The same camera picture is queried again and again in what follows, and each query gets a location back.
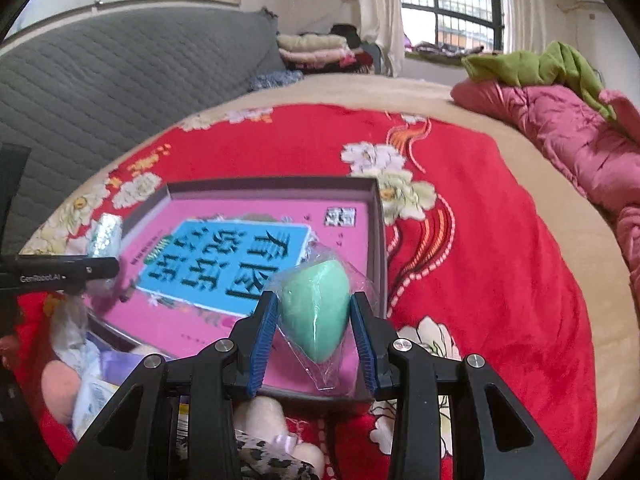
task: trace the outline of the red blanket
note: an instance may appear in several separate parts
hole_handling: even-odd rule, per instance
[[[388,314],[399,333],[452,359],[482,354],[558,448],[587,477],[596,434],[591,332],[584,299],[527,192],[489,137],[401,114],[293,105],[185,121],[100,183],[92,213],[126,216],[162,182],[232,176],[376,176],[388,223]],[[82,222],[78,237],[88,229]],[[46,317],[24,301],[25,367],[39,377]],[[325,478],[386,478],[395,405],[290,428],[326,454]],[[444,478],[451,475],[449,406],[440,399]],[[63,459],[71,440],[44,413]]]

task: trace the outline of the window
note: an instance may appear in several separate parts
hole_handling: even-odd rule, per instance
[[[402,0],[402,23],[412,45],[502,50],[502,0]]]

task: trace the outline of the beige bedsheet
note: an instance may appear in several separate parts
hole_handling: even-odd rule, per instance
[[[449,90],[409,79],[322,75],[287,88],[248,94],[206,114],[222,118],[230,110],[243,108],[326,103],[430,116],[493,137],[511,173],[535,200],[587,303],[598,399],[596,451],[589,478],[597,479],[640,416],[640,332],[628,270],[606,222],[533,145],[514,128],[455,106]]]

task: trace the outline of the qr code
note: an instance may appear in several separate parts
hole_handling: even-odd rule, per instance
[[[354,207],[330,207],[326,210],[324,225],[354,227],[356,225],[356,209]]]

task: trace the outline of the gray quilted cushion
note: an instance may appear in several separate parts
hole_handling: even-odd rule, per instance
[[[100,168],[182,118],[283,70],[272,18],[136,9],[46,32],[0,56],[0,142],[31,146],[2,249],[20,250]]]

